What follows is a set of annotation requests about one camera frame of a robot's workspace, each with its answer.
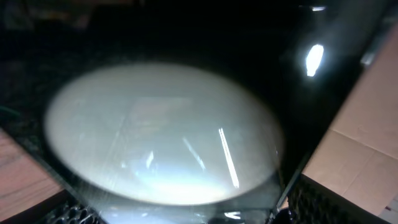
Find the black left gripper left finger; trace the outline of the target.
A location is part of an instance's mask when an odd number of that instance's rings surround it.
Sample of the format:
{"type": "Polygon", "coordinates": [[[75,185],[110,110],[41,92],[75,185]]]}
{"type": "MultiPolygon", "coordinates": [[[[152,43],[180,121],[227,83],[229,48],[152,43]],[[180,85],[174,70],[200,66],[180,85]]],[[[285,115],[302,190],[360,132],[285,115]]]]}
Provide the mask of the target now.
{"type": "Polygon", "coordinates": [[[103,221],[90,207],[67,202],[46,215],[46,224],[103,224],[103,221]]]}

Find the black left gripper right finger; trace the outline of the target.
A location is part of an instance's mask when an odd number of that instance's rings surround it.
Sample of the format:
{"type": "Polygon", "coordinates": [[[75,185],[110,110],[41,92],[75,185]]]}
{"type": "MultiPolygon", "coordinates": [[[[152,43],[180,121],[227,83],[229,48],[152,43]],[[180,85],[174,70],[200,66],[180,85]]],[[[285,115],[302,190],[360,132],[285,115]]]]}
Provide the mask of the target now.
{"type": "Polygon", "coordinates": [[[294,224],[382,224],[382,219],[301,175],[288,194],[294,224]]]}

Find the brown cardboard panel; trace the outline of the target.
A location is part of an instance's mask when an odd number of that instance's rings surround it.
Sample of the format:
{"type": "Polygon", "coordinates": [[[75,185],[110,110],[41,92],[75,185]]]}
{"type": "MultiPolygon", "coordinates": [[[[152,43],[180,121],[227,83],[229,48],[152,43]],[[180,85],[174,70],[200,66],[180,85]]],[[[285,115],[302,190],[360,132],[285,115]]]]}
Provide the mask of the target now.
{"type": "Polygon", "coordinates": [[[303,171],[397,223],[397,27],[357,82],[303,171]]]}

